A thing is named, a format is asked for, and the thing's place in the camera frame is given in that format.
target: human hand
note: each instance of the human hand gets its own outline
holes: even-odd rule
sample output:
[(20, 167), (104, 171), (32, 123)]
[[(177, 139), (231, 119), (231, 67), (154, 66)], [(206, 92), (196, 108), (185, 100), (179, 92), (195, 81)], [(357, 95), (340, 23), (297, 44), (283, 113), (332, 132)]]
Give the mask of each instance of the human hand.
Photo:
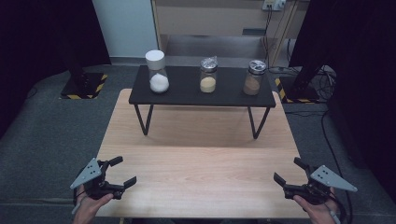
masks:
[(113, 194), (107, 194), (99, 200), (94, 200), (85, 193), (83, 185), (78, 188), (77, 195), (77, 204), (80, 204), (80, 206), (76, 212), (73, 224), (93, 223), (93, 219), (99, 211), (99, 208), (110, 202), (113, 198)]
[(308, 213), (313, 224), (335, 223), (329, 211), (329, 209), (334, 213), (337, 211), (337, 204), (333, 200), (328, 200), (325, 204), (313, 205), (298, 195), (294, 195), (293, 199)]

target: plastic container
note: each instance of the plastic container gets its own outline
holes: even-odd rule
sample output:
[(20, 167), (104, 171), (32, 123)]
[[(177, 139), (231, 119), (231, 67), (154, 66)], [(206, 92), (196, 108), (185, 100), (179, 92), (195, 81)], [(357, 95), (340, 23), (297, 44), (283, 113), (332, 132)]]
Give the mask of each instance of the plastic container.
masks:
[(165, 70), (165, 55), (160, 50), (151, 50), (146, 53), (146, 62), (149, 72), (149, 86), (152, 91), (163, 93), (169, 88), (168, 75)]

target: yellow black caution tape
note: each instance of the yellow black caution tape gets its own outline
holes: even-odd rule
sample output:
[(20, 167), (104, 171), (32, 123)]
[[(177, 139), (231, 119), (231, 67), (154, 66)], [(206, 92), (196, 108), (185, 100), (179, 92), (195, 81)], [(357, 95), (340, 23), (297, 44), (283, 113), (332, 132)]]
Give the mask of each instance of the yellow black caution tape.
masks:
[(96, 91), (92, 95), (83, 95), (83, 94), (69, 94), (61, 96), (62, 99), (71, 99), (71, 100), (80, 100), (80, 99), (94, 99), (99, 95), (99, 92), (102, 90), (103, 85), (107, 79), (107, 75), (103, 75), (102, 79), (100, 80), (99, 85), (96, 88)]
[(289, 99), (288, 96), (286, 95), (282, 83), (280, 83), (279, 78), (275, 80), (277, 89), (279, 90), (279, 96), (280, 96), (280, 101), (283, 104), (318, 104), (318, 100), (314, 99)]

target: table leg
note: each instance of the table leg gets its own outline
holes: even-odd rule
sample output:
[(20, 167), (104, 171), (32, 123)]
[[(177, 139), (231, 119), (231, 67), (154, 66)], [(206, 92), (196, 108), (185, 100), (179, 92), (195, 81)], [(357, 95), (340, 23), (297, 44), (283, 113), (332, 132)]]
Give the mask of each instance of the table leg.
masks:
[(262, 126), (264, 125), (265, 121), (267, 120), (268, 113), (270, 112), (270, 107), (266, 107), (264, 116), (262, 117), (262, 122), (259, 125), (259, 129), (254, 127), (254, 121), (253, 121), (253, 115), (251, 114), (251, 109), (250, 106), (247, 107), (248, 111), (248, 116), (250, 118), (250, 124), (251, 124), (251, 131), (253, 132), (253, 138), (257, 139), (259, 137), (260, 132), (262, 131)]
[(145, 126), (145, 124), (143, 123), (143, 120), (142, 120), (142, 116), (140, 115), (139, 105), (134, 105), (134, 109), (136, 110), (137, 117), (139, 118), (140, 127), (142, 128), (144, 135), (148, 135), (148, 133), (149, 133), (149, 123), (151, 122), (151, 114), (152, 114), (153, 107), (154, 107), (154, 105), (149, 106), (148, 118), (146, 120), (146, 126)]

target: black table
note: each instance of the black table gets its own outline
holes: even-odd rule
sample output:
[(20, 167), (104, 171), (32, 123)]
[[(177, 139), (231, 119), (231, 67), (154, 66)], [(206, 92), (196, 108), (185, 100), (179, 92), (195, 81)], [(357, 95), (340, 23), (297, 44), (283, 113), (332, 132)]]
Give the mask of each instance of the black table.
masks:
[[(270, 108), (276, 106), (268, 78), (264, 77), (260, 92), (257, 95), (246, 95), (243, 92), (247, 69), (218, 68), (216, 89), (211, 93), (201, 92), (200, 68), (190, 66), (167, 66), (169, 89), (164, 93), (155, 93), (149, 87), (149, 69), (139, 67), (129, 104), (134, 105), (143, 134), (149, 133), (149, 123), (154, 105), (206, 105), (206, 106), (246, 106), (250, 118), (253, 138), (259, 137), (262, 126)], [(139, 105), (150, 105), (146, 125), (140, 115)], [(256, 131), (251, 107), (265, 107), (262, 122)]]

